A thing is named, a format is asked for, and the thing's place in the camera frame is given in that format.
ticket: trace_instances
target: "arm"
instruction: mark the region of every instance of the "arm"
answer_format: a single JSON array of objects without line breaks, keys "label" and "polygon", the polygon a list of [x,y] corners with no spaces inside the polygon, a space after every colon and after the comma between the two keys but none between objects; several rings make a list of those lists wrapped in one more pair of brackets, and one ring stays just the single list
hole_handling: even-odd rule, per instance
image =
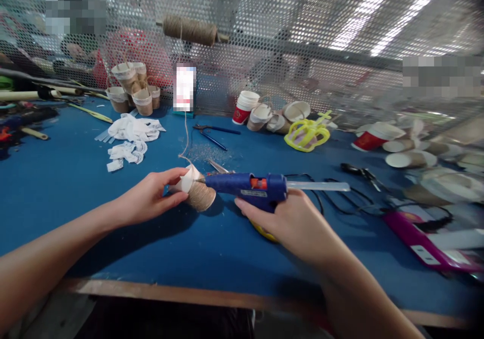
[{"label": "arm", "polygon": [[113,230],[147,221],[187,199],[183,192],[163,197],[184,168],[151,173],[118,199],[0,257],[0,334],[52,290],[67,270]]},{"label": "arm", "polygon": [[250,220],[317,270],[328,316],[339,336],[347,339],[423,338],[305,193],[291,189],[275,214],[239,198],[235,203]]}]

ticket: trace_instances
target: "blue-handled pliers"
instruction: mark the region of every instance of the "blue-handled pliers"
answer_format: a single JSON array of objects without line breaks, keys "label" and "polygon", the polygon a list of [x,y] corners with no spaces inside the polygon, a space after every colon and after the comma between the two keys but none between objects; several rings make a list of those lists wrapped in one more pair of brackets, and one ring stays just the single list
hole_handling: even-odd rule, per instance
[{"label": "blue-handled pliers", "polygon": [[197,130],[200,130],[200,134],[202,134],[204,137],[206,137],[208,140],[210,140],[211,142],[213,142],[215,145],[217,145],[219,148],[227,151],[227,148],[222,145],[221,143],[219,143],[217,140],[215,140],[213,137],[211,137],[210,135],[206,134],[204,132],[204,129],[211,129],[211,130],[218,130],[218,131],[224,131],[224,132],[229,132],[229,133],[234,133],[234,134],[238,134],[240,135],[240,131],[235,131],[235,130],[230,130],[230,129],[225,129],[223,127],[216,127],[216,126],[209,126],[209,125],[198,125],[196,124],[195,126],[193,126],[193,128],[197,129]]}]

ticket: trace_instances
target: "white fabric scraps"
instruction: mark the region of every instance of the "white fabric scraps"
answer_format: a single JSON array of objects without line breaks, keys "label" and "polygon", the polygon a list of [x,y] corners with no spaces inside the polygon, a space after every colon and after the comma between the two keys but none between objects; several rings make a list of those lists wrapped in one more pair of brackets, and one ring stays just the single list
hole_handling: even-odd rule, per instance
[{"label": "white fabric scraps", "polygon": [[113,146],[107,151],[113,161],[107,164],[108,172],[123,167],[123,160],[128,163],[140,164],[148,151],[147,141],[156,140],[160,131],[166,131],[160,121],[154,119],[136,119],[130,114],[123,113],[108,129],[110,136],[119,140],[128,140],[120,145]]}]

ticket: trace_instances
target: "blue table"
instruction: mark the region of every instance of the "blue table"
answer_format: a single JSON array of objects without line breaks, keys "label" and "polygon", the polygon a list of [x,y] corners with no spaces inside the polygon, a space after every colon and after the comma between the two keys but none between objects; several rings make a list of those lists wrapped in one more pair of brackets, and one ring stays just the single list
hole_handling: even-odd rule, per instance
[{"label": "blue table", "polygon": [[[86,107],[110,115],[111,107]],[[74,108],[63,108],[53,122],[43,123],[50,140],[25,137],[18,152],[0,162],[3,182],[0,254],[114,199],[152,171],[185,166],[178,158],[185,143],[184,118],[158,110],[167,132],[148,143],[140,165],[125,163],[108,173],[107,143],[94,137],[108,124]],[[212,131],[227,152],[191,126],[239,129],[241,135]],[[228,170],[309,173],[315,179],[335,178],[379,200],[358,177],[342,173],[341,162],[365,166],[389,188],[410,182],[384,163],[383,153],[362,153],[350,147],[354,136],[334,132],[312,153],[290,148],[282,136],[251,132],[230,118],[196,116],[188,120],[188,157],[202,172],[213,171],[213,159]],[[415,323],[456,326],[468,313],[473,288],[422,266],[410,250],[378,218],[345,216],[325,204],[325,217],[348,247],[372,272],[389,297]],[[97,244],[69,271],[64,286],[78,292],[134,296],[253,308],[322,307],[318,280],[302,262],[259,235],[233,203],[220,194],[211,209],[197,214],[187,205],[150,222],[120,229]]]}]

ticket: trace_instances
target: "metal mesh screen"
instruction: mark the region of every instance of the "metal mesh screen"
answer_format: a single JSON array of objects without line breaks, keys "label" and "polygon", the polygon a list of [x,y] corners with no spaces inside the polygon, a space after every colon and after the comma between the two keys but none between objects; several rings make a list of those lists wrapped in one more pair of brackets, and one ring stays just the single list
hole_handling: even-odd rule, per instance
[{"label": "metal mesh screen", "polygon": [[[480,0],[105,0],[104,32],[48,34],[52,1],[0,0],[2,51],[19,48],[30,73],[105,88],[115,64],[143,61],[170,100],[173,63],[192,61],[198,112],[230,115],[250,89],[276,108],[331,108],[343,126],[418,113],[437,133],[484,111],[481,98],[409,101],[402,90],[403,56],[481,53]],[[230,42],[166,37],[155,21],[168,13],[215,23]],[[72,60],[72,44],[91,60]]]}]

